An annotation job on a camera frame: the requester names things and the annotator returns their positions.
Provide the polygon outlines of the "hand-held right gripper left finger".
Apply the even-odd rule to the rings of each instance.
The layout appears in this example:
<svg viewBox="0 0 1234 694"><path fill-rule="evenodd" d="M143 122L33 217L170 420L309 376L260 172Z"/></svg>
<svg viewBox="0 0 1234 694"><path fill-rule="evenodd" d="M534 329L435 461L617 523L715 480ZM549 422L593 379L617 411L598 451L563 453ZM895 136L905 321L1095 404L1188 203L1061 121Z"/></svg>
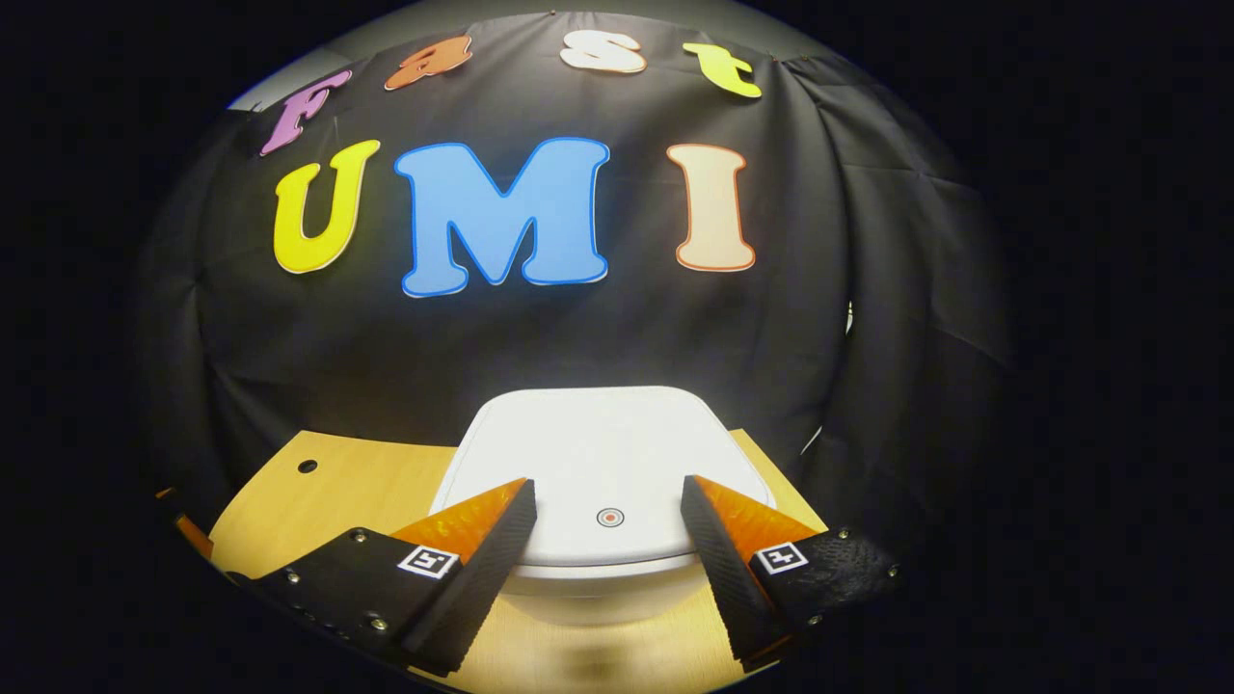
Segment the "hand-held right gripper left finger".
<svg viewBox="0 0 1234 694"><path fill-rule="evenodd" d="M536 520L536 484L520 478L397 532L355 526L274 571L230 580L347 650L450 675Z"/></svg>

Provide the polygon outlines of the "white desktop garbage bin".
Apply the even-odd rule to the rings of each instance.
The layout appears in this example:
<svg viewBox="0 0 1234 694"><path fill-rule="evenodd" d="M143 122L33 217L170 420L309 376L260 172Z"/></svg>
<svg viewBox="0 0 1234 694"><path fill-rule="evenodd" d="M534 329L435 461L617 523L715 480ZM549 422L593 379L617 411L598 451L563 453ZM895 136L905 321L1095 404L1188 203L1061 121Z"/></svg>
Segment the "white desktop garbage bin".
<svg viewBox="0 0 1234 694"><path fill-rule="evenodd" d="M613 627L705 588L680 512L689 475L775 505L763 474L692 391L524 389L478 410L432 508L532 480L536 522L499 596L542 624Z"/></svg>

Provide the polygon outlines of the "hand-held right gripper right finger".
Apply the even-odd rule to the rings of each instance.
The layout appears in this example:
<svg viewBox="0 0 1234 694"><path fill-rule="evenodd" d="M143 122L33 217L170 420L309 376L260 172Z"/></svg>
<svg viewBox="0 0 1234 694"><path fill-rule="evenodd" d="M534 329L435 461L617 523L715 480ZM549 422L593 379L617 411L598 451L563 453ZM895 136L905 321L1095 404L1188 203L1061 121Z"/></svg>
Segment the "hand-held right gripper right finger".
<svg viewBox="0 0 1234 694"><path fill-rule="evenodd" d="M744 668L784 659L834 615L886 596L905 573L868 535L816 530L706 477L684 479L680 514Z"/></svg>

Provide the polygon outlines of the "black backdrop cloth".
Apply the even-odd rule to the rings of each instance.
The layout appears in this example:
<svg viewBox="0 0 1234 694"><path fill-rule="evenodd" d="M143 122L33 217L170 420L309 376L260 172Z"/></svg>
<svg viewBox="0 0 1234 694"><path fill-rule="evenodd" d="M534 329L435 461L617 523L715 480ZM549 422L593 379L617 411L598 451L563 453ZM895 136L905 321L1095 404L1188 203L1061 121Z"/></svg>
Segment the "black backdrop cloth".
<svg viewBox="0 0 1234 694"><path fill-rule="evenodd" d="M908 545L1012 361L983 200L893 93L631 14L383 22L230 110L135 273L139 463L213 524L292 435L455 445L506 391L677 387Z"/></svg>

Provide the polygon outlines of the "wooden desktop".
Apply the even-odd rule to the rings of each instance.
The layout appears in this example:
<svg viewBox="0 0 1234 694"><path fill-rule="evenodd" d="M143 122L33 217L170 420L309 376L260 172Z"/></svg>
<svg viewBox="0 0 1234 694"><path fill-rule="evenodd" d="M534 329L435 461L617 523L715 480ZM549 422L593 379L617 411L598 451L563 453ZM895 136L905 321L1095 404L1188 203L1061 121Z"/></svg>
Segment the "wooden desktop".
<svg viewBox="0 0 1234 694"><path fill-rule="evenodd" d="M771 508L823 529L763 449L732 435L772 491ZM437 512L455 449L300 432L230 503L210 535L212 561L227 575L262 575L355 526L397 532ZM674 609L613 627L542 624L496 596L457 672L392 668L450 694L710 694L747 677L706 579Z"/></svg>

